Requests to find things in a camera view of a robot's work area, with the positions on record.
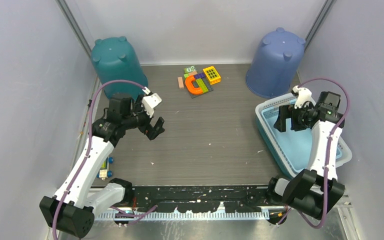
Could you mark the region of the teal plastic bucket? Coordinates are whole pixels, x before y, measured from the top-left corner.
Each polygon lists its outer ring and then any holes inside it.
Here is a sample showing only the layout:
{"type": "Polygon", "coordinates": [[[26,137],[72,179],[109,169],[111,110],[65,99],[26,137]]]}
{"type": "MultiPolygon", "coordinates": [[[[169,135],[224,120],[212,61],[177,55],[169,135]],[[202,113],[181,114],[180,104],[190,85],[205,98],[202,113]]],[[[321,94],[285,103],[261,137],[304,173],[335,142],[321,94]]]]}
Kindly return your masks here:
{"type": "Polygon", "coordinates": [[[91,51],[91,61],[102,84],[129,80],[148,86],[138,56],[125,36],[97,39],[91,51]]]}

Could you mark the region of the blue plastic bucket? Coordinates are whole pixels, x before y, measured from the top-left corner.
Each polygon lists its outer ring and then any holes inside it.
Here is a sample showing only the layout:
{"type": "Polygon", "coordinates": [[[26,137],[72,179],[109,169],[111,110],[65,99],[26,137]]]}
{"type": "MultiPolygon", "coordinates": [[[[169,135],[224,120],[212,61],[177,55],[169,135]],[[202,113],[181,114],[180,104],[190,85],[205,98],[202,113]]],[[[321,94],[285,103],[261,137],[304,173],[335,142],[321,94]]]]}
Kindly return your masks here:
{"type": "Polygon", "coordinates": [[[267,99],[287,93],[304,57],[306,43],[282,27],[267,33],[245,76],[249,90],[267,99]]]}

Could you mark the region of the light blue basket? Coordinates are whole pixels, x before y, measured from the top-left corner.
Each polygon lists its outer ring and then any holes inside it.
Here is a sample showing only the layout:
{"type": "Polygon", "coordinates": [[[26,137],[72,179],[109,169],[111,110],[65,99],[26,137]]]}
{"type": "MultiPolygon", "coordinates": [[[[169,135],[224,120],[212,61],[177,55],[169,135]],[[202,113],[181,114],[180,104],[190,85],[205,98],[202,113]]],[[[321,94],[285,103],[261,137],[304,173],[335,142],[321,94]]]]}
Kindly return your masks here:
{"type": "Polygon", "coordinates": [[[260,130],[274,151],[273,155],[281,171],[293,178],[308,166],[312,148],[312,131],[294,131],[291,129],[291,120],[286,120],[286,131],[280,132],[274,128],[278,118],[278,107],[267,107],[259,112],[260,130]]]}

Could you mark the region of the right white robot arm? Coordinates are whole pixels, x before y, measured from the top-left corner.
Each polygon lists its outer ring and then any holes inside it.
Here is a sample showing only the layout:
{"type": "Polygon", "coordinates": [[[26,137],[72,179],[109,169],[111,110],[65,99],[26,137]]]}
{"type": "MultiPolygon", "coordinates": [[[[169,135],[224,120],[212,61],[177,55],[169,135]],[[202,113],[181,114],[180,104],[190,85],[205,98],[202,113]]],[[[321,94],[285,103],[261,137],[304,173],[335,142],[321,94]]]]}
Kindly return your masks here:
{"type": "Polygon", "coordinates": [[[265,198],[271,205],[287,205],[322,221],[345,192],[336,174],[336,152],[344,127],[344,115],[339,113],[341,96],[330,91],[320,93],[316,103],[310,100],[298,104],[281,105],[274,128],[311,131],[311,151],[308,167],[292,180],[273,177],[265,198]]]}

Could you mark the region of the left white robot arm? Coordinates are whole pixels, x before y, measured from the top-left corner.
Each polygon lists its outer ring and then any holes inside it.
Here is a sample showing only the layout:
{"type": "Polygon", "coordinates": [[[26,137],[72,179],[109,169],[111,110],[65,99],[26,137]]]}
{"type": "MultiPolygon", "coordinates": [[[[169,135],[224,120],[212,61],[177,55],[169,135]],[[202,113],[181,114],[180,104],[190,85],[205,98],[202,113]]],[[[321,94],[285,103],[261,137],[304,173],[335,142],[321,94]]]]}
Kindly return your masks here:
{"type": "Polygon", "coordinates": [[[89,127],[83,152],[61,187],[52,197],[44,196],[39,208],[54,232],[84,238],[95,217],[115,204],[128,207],[134,199],[132,183],[113,178],[99,192],[88,195],[101,166],[128,130],[138,129],[149,140],[165,131],[164,119],[151,125],[155,108],[162,102],[157,93],[140,94],[137,99],[114,95],[102,117],[89,127]]]}

